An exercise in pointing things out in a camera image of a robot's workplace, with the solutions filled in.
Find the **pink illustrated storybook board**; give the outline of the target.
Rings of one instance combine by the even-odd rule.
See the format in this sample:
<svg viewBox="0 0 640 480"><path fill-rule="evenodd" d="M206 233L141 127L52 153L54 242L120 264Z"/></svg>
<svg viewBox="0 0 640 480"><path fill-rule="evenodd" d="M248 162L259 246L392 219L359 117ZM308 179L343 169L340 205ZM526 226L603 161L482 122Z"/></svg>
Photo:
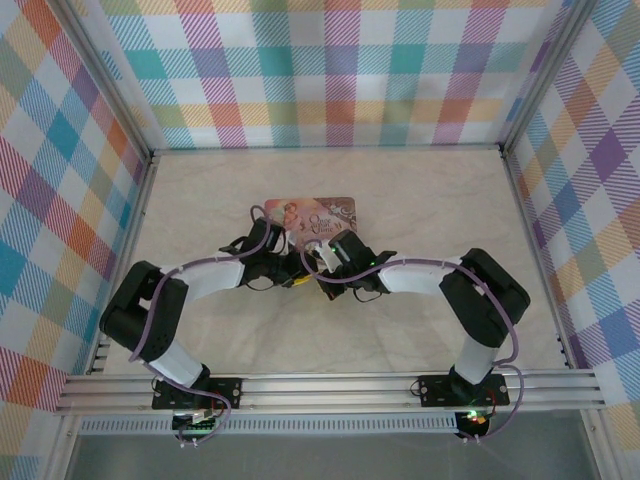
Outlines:
<svg viewBox="0 0 640 480"><path fill-rule="evenodd" d="M352 197L298 197L268 199L264 209L280 223L290 245L300 249L309 240L331 240L345 230L357 231Z"/></svg>

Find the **aluminium mounting rail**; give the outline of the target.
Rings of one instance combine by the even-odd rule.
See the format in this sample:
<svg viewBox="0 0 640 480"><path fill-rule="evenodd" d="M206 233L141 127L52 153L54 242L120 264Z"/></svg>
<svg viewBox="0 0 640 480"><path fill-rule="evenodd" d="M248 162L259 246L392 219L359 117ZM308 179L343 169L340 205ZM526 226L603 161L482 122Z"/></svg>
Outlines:
<svg viewBox="0 0 640 480"><path fill-rule="evenodd" d="M447 401L442 393L420 395L441 384L430 375L402 373L338 374L222 374L218 379L242 381L238 414L414 413L421 410L469 411ZM72 376L56 411L60 415L190 413L164 408L156 396L158 382L149 375ZM529 411L601 409L604 396L590 370L533 370L522 375L505 372L489 386L495 390L496 411L514 406Z"/></svg>

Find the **aluminium table end rail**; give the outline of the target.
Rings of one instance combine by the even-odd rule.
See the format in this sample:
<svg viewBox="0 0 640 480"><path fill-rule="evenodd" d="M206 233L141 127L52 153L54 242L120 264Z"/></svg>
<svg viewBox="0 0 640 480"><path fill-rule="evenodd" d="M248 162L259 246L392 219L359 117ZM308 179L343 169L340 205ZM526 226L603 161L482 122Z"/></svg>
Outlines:
<svg viewBox="0 0 640 480"><path fill-rule="evenodd" d="M500 144L466 143L466 144L433 144L433 145L356 145L356 146L302 146L302 147L250 147L250 148L200 148L200 149L156 149L153 155L157 158L185 155L216 155L216 154L245 154L245 153L281 153L281 152L329 152L355 150L384 150L384 151L500 151Z"/></svg>

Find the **aluminium frame post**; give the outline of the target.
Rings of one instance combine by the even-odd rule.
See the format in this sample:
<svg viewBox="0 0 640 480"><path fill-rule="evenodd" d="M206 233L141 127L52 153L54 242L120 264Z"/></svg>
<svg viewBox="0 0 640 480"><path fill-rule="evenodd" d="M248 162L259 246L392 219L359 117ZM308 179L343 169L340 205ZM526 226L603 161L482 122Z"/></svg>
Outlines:
<svg viewBox="0 0 640 480"><path fill-rule="evenodd" d="M506 161L524 135L536 109L556 78L590 18L599 0L561 0L561 6L551 23L525 83L512 104L499 137L501 158Z"/></svg>
<svg viewBox="0 0 640 480"><path fill-rule="evenodd" d="M86 28L75 12L70 0L45 0L47 5L69 36L71 43L78 51L85 68L90 73L97 88L104 95L106 102L120 122L123 131L131 140L136 151L146 160L153 159L153 150L144 138L141 128L119 91L116 82L106 66L98 48L95 46Z"/></svg>

